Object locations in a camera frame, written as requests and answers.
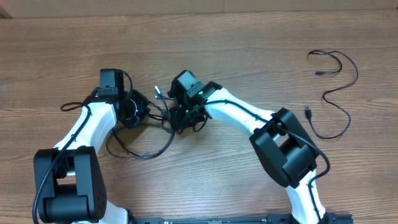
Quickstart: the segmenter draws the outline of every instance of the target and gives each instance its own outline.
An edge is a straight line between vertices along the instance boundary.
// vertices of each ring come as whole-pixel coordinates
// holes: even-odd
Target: robotic arm
[[[121,70],[101,70],[101,87],[87,97],[85,104],[91,109],[88,122],[81,129],[75,141],[67,147],[63,159],[56,166],[45,187],[38,196],[39,215],[45,223],[113,223],[113,224],[194,224],[221,222],[221,220],[170,220],[161,218],[135,219],[129,210],[118,208],[107,201],[106,189],[102,179],[96,154],[107,133],[122,122],[133,128],[148,114],[148,100],[138,91],[124,91]],[[293,113],[285,108],[278,112],[262,110],[235,96],[219,84],[199,82],[192,73],[184,70],[172,82],[168,92],[177,106],[170,109],[172,126],[176,130],[194,126],[207,117],[231,124],[249,136],[259,160],[279,185],[286,188],[292,204],[291,215],[274,215],[279,223],[335,223],[352,224],[351,215],[326,213],[322,206],[317,187],[312,182],[312,202],[308,183],[315,176],[317,166],[315,159],[318,153],[311,149],[314,145]],[[83,123],[87,109],[82,114],[67,136],[53,149],[39,150],[34,158],[36,189],[39,189],[45,172],[49,169],[58,149],[63,148],[70,136]],[[301,138],[289,135],[281,146],[275,143],[280,135],[295,133]],[[58,185],[57,179],[66,175],[76,175],[76,184]],[[228,223],[271,222],[267,218],[240,218]]]

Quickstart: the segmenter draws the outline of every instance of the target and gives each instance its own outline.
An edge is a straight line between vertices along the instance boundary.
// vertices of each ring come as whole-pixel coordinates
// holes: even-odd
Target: white arm segment
[[[76,137],[76,141],[72,142],[68,149],[77,149],[80,146],[94,146],[95,152],[101,148],[104,143],[107,133],[116,125],[118,122],[116,119],[116,112],[114,106],[101,102],[101,103],[90,103],[88,105],[91,110],[91,116],[87,123]],[[87,108],[82,107],[81,115],[76,121],[75,125],[71,128],[69,133],[58,142],[54,147],[59,150],[69,141],[70,136],[76,132],[82,122],[87,116]],[[68,175],[75,175],[75,172],[68,172]],[[106,202],[106,210],[104,217],[99,221],[100,224],[126,224],[127,223],[127,211],[123,208],[119,208],[113,205],[110,201]]]
[[[317,213],[314,211],[308,183],[312,177],[315,177],[316,170],[309,172],[301,181],[300,185],[294,189],[289,186],[286,188],[292,204],[292,215],[300,224],[317,224],[319,222]],[[319,210],[320,217],[323,218],[326,210],[319,199],[317,185],[312,182],[312,194]]]
[[[233,96],[227,89],[222,88],[216,90],[212,95],[208,97],[208,102],[215,100],[230,100],[240,105],[244,106],[253,113],[258,114],[266,120],[270,120],[271,114],[274,113],[271,110],[262,110],[252,106],[235,96]],[[256,128],[262,128],[265,123],[256,120],[255,117],[247,114],[245,111],[241,110],[235,105],[225,104],[225,103],[215,103],[205,106],[206,112],[213,118],[220,120],[227,124],[232,124],[236,128],[240,129],[243,133],[251,136]],[[287,187],[286,191],[289,196],[290,202],[292,203],[292,215],[301,224],[316,224],[318,223],[317,214],[314,211],[312,205],[312,200],[310,192],[308,190],[308,181],[315,176],[315,170],[309,172],[301,181],[300,185],[294,189],[293,187]],[[325,214],[325,208],[322,206],[319,196],[317,186],[315,181],[312,182],[313,185],[313,196],[315,198],[315,203],[320,211],[321,218]]]
[[[86,125],[80,131],[76,137],[76,141],[72,142],[68,149],[77,149],[80,146],[94,146],[95,152],[98,151],[105,140],[107,133],[116,125],[118,122],[116,119],[116,113],[114,106],[105,103],[90,103],[88,105],[91,109],[91,116],[88,119]],[[75,125],[71,128],[69,133],[58,142],[54,147],[59,150],[69,141],[70,136],[76,132],[82,122],[87,116],[87,108],[82,107],[81,115],[76,121]]]
[[[230,100],[235,103],[239,103],[246,109],[258,114],[260,117],[266,120],[270,120],[272,118],[271,114],[274,113],[271,110],[262,110],[256,108],[255,106],[236,98],[225,88],[216,90],[207,98],[207,100],[207,102],[215,100]],[[248,136],[251,136],[256,128],[262,128],[265,125],[265,122],[256,120],[253,116],[247,114],[245,111],[232,104],[215,103],[206,105],[205,109],[211,118],[217,119],[226,124],[232,124],[235,126],[235,128],[238,128]]]

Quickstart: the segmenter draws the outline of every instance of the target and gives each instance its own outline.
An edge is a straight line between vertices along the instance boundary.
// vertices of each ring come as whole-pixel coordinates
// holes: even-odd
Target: tabletop
[[[355,78],[350,62],[307,53],[340,50],[359,68],[358,82],[328,99],[326,90]],[[31,223],[33,156],[59,142],[80,111],[60,105],[83,101],[99,85],[101,68],[119,68],[134,88],[155,101],[182,70],[214,81],[248,103],[292,110],[331,171],[317,180],[328,212],[353,214],[355,223],[398,219],[398,14],[396,11],[260,12],[163,16],[0,20],[0,222]],[[155,152],[167,139],[142,125],[121,137],[132,150]],[[115,140],[111,149],[120,152]],[[136,217],[255,217],[290,213],[289,198],[262,168],[248,137],[209,120],[186,130],[156,159],[118,159],[104,146],[99,164],[108,200]],[[318,158],[319,171],[325,163]]]

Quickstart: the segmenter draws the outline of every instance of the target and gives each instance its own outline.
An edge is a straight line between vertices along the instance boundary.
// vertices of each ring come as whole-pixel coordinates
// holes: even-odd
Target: white cable tip
[[[159,94],[159,95],[162,94],[161,90],[157,86],[155,86],[155,90],[156,90],[157,94]]]

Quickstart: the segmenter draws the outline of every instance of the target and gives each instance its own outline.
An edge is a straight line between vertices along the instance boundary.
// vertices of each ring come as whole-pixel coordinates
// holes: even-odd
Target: wooden surface
[[[329,212],[352,213],[355,223],[398,220],[398,14],[396,11],[267,12],[179,16],[118,16],[0,21],[0,223],[31,223],[35,194],[32,158],[54,146],[99,85],[101,68],[120,68],[154,99],[183,69],[222,84],[264,109],[295,112],[331,161],[318,183]],[[329,57],[341,50],[358,65],[359,81],[329,99],[348,110],[352,125],[340,139],[311,132],[304,107],[313,108],[322,134],[336,134],[346,116],[322,92],[354,79],[345,59],[335,77]],[[142,126],[123,138],[154,152],[168,134]],[[111,143],[112,148],[120,150]],[[159,158],[98,155],[110,201],[137,217],[241,217],[289,213],[290,202],[262,169],[248,137],[217,121],[177,136]],[[325,168],[318,159],[318,170]]]
[[[395,9],[398,0],[0,0],[6,18]]]

